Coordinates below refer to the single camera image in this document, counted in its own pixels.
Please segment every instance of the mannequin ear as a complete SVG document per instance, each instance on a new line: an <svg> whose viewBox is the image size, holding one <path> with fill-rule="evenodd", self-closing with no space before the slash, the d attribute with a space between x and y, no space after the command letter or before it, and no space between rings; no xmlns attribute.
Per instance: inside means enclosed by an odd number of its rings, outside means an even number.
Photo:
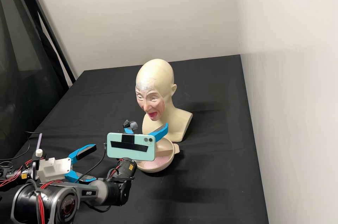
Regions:
<svg viewBox="0 0 338 224"><path fill-rule="evenodd" d="M171 85L171 95L174 95L174 93L176 92L177 89L177 85L176 84L172 84Z"/></svg>

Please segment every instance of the pink liquid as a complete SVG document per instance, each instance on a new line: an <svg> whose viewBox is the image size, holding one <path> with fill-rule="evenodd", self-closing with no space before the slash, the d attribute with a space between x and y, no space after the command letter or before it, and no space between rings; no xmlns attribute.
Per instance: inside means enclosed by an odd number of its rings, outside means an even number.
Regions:
<svg viewBox="0 0 338 224"><path fill-rule="evenodd" d="M170 160L170 156L158 156L155 157L155 160L153 161L146 161L144 162L144 168L145 169L154 169L163 166L164 164L168 163Z"/></svg>

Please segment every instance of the beige bowl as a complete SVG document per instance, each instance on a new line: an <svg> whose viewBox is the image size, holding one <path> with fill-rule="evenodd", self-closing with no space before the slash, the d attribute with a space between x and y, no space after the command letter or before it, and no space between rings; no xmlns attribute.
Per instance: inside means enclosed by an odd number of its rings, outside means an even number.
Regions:
<svg viewBox="0 0 338 224"><path fill-rule="evenodd" d="M136 161L137 167L147 173L155 173L167 168L174 159L174 155L180 152L177 144L172 143L166 138L156 142L155 160L153 161Z"/></svg>

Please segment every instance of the bowl handle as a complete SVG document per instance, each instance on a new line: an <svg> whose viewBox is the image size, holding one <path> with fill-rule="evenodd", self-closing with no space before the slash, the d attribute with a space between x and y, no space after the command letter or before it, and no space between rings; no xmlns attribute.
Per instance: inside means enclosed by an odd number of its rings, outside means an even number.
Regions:
<svg viewBox="0 0 338 224"><path fill-rule="evenodd" d="M180 152L180 147L174 143L174 154L178 154Z"/></svg>

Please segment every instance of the white wall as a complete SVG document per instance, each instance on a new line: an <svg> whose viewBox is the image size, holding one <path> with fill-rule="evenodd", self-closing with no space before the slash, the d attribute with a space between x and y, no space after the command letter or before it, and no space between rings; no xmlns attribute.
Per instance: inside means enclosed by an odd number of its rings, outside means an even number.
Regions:
<svg viewBox="0 0 338 224"><path fill-rule="evenodd" d="M338 0L238 0L270 224L338 223Z"/></svg>
<svg viewBox="0 0 338 224"><path fill-rule="evenodd" d="M40 0L75 77L83 70L232 55L236 0Z"/></svg>

